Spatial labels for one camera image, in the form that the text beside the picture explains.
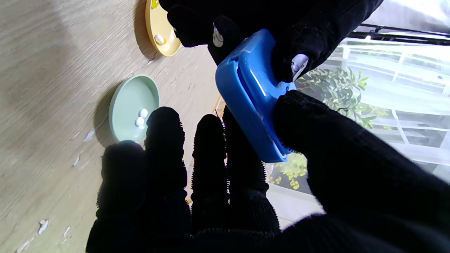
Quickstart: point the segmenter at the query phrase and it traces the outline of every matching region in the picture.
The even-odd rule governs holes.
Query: glove finger
[[[211,39],[212,23],[208,24],[191,8],[174,5],[169,9],[167,19],[184,47],[204,45]]]
[[[277,80],[292,82],[311,70],[310,56],[315,53],[306,52],[300,48],[301,46],[298,46],[291,38],[277,41],[271,58],[272,69]]]
[[[313,120],[328,114],[331,109],[320,102],[297,90],[290,90],[280,96],[274,109],[274,129],[280,141],[296,152],[308,155],[305,138],[311,135],[304,128],[305,118]]]
[[[226,193],[225,137],[222,121],[212,115],[203,116],[194,138],[194,170],[192,189],[204,194],[213,191]]]
[[[194,138],[192,176],[192,232],[227,226],[228,194],[225,137],[222,121],[205,115]]]
[[[103,182],[99,190],[97,216],[136,212],[144,203],[147,170],[144,150],[133,141],[122,141],[105,149]]]
[[[209,40],[208,50],[219,65],[243,40],[239,26],[223,15],[214,19],[212,40]]]
[[[231,195],[244,189],[265,192],[267,185],[264,165],[228,107],[225,107],[222,119],[225,124],[227,173]]]
[[[169,107],[154,110],[147,120],[145,154],[148,161],[149,193],[154,190],[183,190],[187,184],[183,144],[185,132],[178,113]],[[171,172],[171,180],[161,178]]]

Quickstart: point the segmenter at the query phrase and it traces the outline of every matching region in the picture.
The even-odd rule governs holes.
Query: wooden table
[[[219,95],[216,66],[204,46],[159,57],[144,8],[144,0],[1,1],[0,252],[84,252],[100,157],[112,143],[103,121],[115,87],[133,75],[154,78],[161,105],[180,114],[189,165],[197,122]]]

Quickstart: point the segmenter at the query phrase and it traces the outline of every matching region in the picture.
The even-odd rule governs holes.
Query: blue plastic container
[[[286,162],[291,153],[275,134],[273,110],[294,83],[277,82],[270,64],[275,40],[263,29],[244,40],[216,71],[216,84],[230,112],[259,158]]]

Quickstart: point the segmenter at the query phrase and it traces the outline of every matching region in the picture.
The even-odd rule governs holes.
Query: yellow bowl
[[[167,11],[158,3],[159,0],[147,0],[145,7],[145,24],[148,36],[153,46],[164,56],[174,55],[180,48],[181,41],[175,36],[173,27],[167,20]],[[160,45],[156,42],[155,36],[161,35],[165,43]]]

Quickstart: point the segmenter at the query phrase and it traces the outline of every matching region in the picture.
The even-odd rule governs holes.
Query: light green plate
[[[134,76],[123,82],[114,93],[109,106],[109,126],[117,141],[132,140],[141,143],[145,139],[144,128],[135,125],[139,111],[148,110],[150,114],[159,107],[159,95],[155,82],[146,76]]]

